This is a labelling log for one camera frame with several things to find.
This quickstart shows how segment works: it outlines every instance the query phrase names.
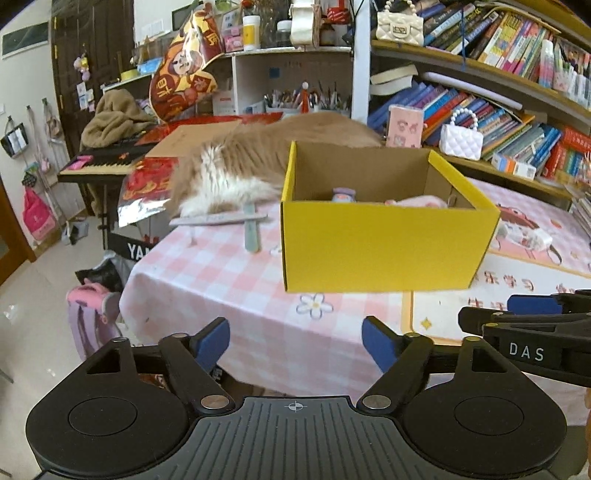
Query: cardboard box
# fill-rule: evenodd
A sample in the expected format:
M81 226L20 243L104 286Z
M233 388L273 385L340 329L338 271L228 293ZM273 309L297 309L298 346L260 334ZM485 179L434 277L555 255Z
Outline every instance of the cardboard box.
M231 132L241 123L240 120L233 120L214 124L180 125L146 153L146 157L184 157L197 145L219 134Z
M355 189L357 203L330 202L335 187ZM454 206L384 205L422 194ZM468 288L498 219L496 206L432 150L293 143L281 198L285 289Z

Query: ceiling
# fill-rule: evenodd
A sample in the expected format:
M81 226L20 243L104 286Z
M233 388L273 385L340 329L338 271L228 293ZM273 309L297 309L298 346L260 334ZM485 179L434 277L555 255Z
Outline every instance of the ceiling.
M0 0L0 29L32 2L33 0Z

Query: pearl handle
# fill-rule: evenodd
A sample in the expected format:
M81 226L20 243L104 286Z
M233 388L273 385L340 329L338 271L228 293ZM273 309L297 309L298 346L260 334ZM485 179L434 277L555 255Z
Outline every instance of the pearl handle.
M413 0L406 0L406 3L410 7L413 16L417 16L417 9L414 6ZM392 0L386 0L386 6L384 7L385 12L389 12L390 8L392 7Z
M469 113L471 115L472 120L473 120L472 129L474 131L477 131L478 130L478 117L469 108L458 108L458 109L454 110L453 115L452 115L452 121L449 124L450 125L455 125L456 124L456 118L458 117L458 115L461 115L463 113Z

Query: brown blanket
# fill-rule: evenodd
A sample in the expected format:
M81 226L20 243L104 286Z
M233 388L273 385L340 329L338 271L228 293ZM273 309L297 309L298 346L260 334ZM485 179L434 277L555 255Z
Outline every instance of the brown blanket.
M82 132L80 149L107 147L155 122L154 117L139 108L127 90L111 90L97 103L95 117Z

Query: table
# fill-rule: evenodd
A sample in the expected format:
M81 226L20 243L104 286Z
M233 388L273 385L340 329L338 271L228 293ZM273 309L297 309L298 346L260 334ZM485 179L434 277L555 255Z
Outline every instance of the table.
M281 268L278 205L260 207L262 251L245 251L243 225L177 228L132 271L121 298L125 322L143 343L194 333L218 316L230 321L220 366L237 380L292 395L349 395L355 402L380 371L361 344L361 322L375 315L397 332L457 343L462 306L503 308L512 293L591 288L589 239L570 215L477 180L503 217L533 222L553 236L549 251L530 252L494 239L469 290L431 293L287 294ZM433 375L434 382L449 375ZM570 424L585 424L584 389L537 378Z

